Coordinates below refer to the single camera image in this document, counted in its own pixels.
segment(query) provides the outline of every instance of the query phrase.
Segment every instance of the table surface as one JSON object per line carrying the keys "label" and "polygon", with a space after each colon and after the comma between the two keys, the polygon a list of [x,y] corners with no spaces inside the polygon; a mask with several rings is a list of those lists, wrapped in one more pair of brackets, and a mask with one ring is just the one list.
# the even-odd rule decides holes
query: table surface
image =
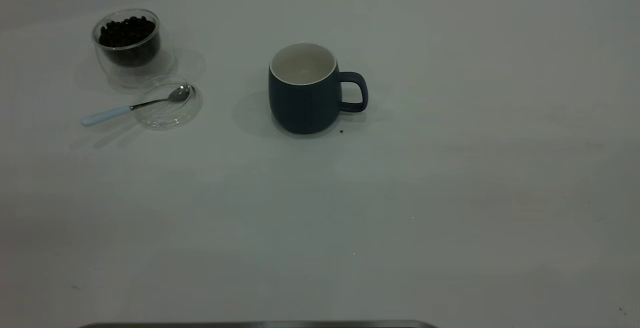
{"label": "table surface", "polygon": [[[158,14],[202,90],[131,117],[89,39]],[[640,326],[640,0],[0,0],[0,322]],[[299,137],[268,62],[324,44],[370,102]],[[357,100],[354,85],[345,97]]]}

